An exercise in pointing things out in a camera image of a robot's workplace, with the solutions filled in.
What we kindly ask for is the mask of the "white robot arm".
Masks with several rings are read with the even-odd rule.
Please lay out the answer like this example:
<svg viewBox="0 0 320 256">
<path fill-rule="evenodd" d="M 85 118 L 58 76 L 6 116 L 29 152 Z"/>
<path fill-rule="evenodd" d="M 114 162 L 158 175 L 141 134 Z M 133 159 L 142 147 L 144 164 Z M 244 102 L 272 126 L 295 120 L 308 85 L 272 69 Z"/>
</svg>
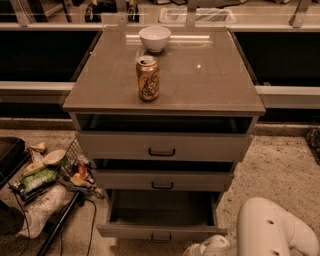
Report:
<svg viewBox="0 0 320 256">
<path fill-rule="evenodd" d="M 319 242 L 302 220 L 261 197 L 246 200 L 237 219 L 237 244 L 222 235 L 188 247 L 182 256 L 318 256 Z"/>
</svg>

